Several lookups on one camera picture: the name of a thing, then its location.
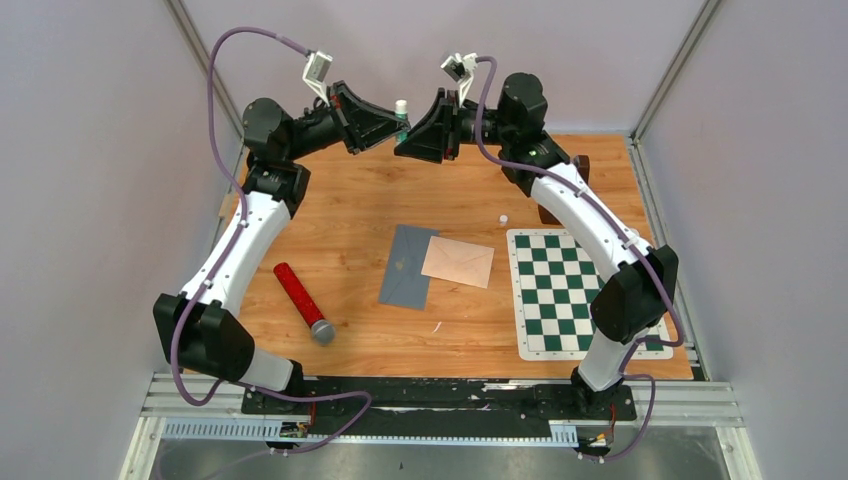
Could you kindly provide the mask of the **green white glue stick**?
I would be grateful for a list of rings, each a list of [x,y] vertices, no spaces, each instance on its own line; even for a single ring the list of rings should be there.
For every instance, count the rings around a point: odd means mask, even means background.
[[[394,114],[405,125],[405,129],[397,133],[395,136],[395,142],[400,144],[407,139],[410,127],[408,119],[408,102],[405,99],[398,99],[395,101]]]

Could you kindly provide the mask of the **cream pink envelope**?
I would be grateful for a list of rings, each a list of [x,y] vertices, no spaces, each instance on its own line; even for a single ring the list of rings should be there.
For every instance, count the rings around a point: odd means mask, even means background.
[[[440,236],[430,238],[421,274],[486,289],[495,250]]]

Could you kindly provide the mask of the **grey envelope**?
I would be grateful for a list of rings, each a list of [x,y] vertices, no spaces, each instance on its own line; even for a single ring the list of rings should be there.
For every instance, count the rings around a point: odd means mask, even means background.
[[[430,278],[422,274],[430,239],[439,231],[399,224],[395,228],[378,302],[415,310],[427,304]]]

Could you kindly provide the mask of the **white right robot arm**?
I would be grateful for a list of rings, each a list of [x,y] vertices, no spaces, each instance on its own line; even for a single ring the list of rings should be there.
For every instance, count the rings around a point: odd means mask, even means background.
[[[592,418],[609,407],[648,329],[673,311],[679,258],[668,245],[651,246],[603,204],[547,133],[547,109],[543,85],[529,73],[507,76],[493,109],[441,88],[394,152],[441,163],[454,159],[463,144],[498,147],[495,161],[505,177],[586,251],[604,285],[589,308],[598,331],[572,373],[570,393],[575,411]]]

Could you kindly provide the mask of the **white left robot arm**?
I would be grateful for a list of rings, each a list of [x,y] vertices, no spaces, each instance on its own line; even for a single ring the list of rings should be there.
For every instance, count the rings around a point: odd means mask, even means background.
[[[242,114],[248,173],[238,184],[237,211],[200,270],[177,294],[161,294],[153,317],[166,361],[222,381],[268,390],[283,413],[298,411],[302,368],[256,345],[237,316],[269,247],[294,218],[310,179],[298,159],[343,143],[352,155],[409,128],[407,120],[356,95],[343,81],[299,117],[259,98]]]

